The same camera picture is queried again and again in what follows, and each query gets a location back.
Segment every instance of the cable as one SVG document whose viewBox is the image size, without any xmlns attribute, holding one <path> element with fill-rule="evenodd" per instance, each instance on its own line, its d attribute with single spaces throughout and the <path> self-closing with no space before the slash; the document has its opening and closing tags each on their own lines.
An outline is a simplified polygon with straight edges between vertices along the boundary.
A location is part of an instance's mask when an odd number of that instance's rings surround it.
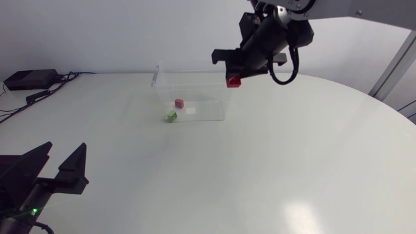
<svg viewBox="0 0 416 234">
<path fill-rule="evenodd" d="M 6 93 L 6 90 L 5 90 L 5 84 L 3 83 L 3 92 L 0 94 L 0 97 L 3 95 L 3 94 L 5 94 Z"/>
<path fill-rule="evenodd" d="M 0 120 L 0 124 L 3 123 L 4 121 L 8 120 L 9 118 L 11 118 L 13 115 L 15 115 L 15 114 L 17 114 L 17 113 L 19 113 L 21 111 L 24 111 L 26 108 L 34 105 L 35 103 L 38 103 L 39 101 L 41 101 L 43 99 L 46 99 L 46 98 L 52 96 L 55 92 L 57 92 L 58 90 L 60 90 L 66 83 L 74 80 L 75 78 L 77 78 L 82 73 L 92 73 L 92 72 L 72 72 L 71 71 L 70 73 L 65 74 L 65 75 L 58 75 L 57 77 L 60 77 L 60 78 L 65 77 L 65 79 L 58 85 L 58 87 L 56 87 L 53 90 L 50 90 L 50 93 L 48 95 L 46 95 L 44 97 L 41 97 L 40 99 L 37 99 L 36 101 L 33 101 L 33 103 L 26 104 L 25 106 L 20 107 L 20 108 L 16 108 L 14 110 L 8 110 L 8 111 L 7 110 L 0 110 L 0 111 L 3 111 L 3 112 L 12 112 L 12 111 L 14 111 L 12 113 L 0 115 L 0 117 L 7 116 L 6 118 Z"/>
<path fill-rule="evenodd" d="M 416 100 L 415 101 L 412 101 L 411 103 L 409 103 L 409 104 L 405 105 L 404 107 L 398 109 L 397 111 L 401 111 L 401 110 L 405 109 L 406 107 L 410 106 L 411 104 L 413 104 L 415 102 L 416 102 Z"/>
<path fill-rule="evenodd" d="M 268 71 L 270 72 L 270 76 L 273 78 L 273 81 L 278 83 L 279 85 L 287 85 L 291 83 L 294 78 L 298 75 L 299 70 L 299 53 L 298 48 L 289 48 L 289 52 L 291 54 L 292 63 L 293 63 L 293 71 L 291 77 L 287 81 L 280 81 L 276 75 L 274 74 L 273 70 L 273 56 L 269 56 L 267 61 Z"/>
<path fill-rule="evenodd" d="M 416 115 L 416 113 L 415 114 L 411 114 L 408 118 L 411 118 L 411 117 L 413 117 L 413 116 L 415 116 Z"/>
<path fill-rule="evenodd" d="M 42 228 L 42 230 L 46 230 L 47 234 L 55 234 L 53 230 L 46 224 L 35 222 L 34 226 Z"/>
</svg>

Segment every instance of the white wall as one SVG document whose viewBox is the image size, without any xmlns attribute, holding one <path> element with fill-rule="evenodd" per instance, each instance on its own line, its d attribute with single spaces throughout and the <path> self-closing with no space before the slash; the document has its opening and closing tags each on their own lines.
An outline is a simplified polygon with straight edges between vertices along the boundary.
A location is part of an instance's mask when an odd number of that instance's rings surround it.
<svg viewBox="0 0 416 234">
<path fill-rule="evenodd" d="M 245 0 L 3 0 L 0 79 L 16 70 L 150 72 L 158 60 L 210 60 L 241 40 Z M 409 31 L 352 18 L 311 22 L 300 73 L 368 92 Z M 280 71 L 291 71 L 291 64 Z"/>
</svg>

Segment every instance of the white table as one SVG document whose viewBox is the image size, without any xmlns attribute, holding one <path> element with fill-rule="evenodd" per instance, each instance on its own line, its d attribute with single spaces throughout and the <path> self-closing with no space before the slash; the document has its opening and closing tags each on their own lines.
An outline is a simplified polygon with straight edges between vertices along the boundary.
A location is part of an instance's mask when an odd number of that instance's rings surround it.
<svg viewBox="0 0 416 234">
<path fill-rule="evenodd" d="M 151 78 L 83 75 L 0 125 L 0 154 L 52 141 L 42 177 L 86 142 L 90 184 L 38 219 L 56 234 L 416 233 L 416 127 L 387 105 L 264 75 L 234 89 L 226 121 L 166 123 Z"/>
</svg>

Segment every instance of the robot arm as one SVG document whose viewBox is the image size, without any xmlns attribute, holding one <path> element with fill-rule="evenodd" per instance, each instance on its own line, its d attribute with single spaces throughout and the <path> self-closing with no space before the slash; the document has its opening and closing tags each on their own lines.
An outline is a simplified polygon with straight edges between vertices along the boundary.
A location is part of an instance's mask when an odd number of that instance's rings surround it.
<svg viewBox="0 0 416 234">
<path fill-rule="evenodd" d="M 352 16 L 416 29 L 416 15 L 411 13 L 416 5 L 411 0 L 398 0 L 394 5 L 386 0 L 250 0 L 254 13 L 244 13 L 240 21 L 242 42 L 234 50 L 215 49 L 213 63 L 226 63 L 227 86 L 241 85 L 241 79 L 270 73 L 279 85 L 294 80 L 299 68 L 298 48 L 309 45 L 314 32 L 311 19 Z M 280 81 L 274 74 L 273 63 L 286 63 L 280 53 L 289 46 L 293 73 L 289 80 Z"/>
</svg>

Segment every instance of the transparent container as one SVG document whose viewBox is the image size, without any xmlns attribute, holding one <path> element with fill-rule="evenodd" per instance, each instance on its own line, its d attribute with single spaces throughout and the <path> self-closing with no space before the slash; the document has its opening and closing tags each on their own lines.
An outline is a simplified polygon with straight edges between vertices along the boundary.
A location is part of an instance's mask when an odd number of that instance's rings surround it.
<svg viewBox="0 0 416 234">
<path fill-rule="evenodd" d="M 168 113 L 176 111 L 173 122 L 225 120 L 231 99 L 225 67 L 209 61 L 160 62 L 151 86 L 156 89 Z M 175 100 L 183 100 L 183 108 Z"/>
</svg>

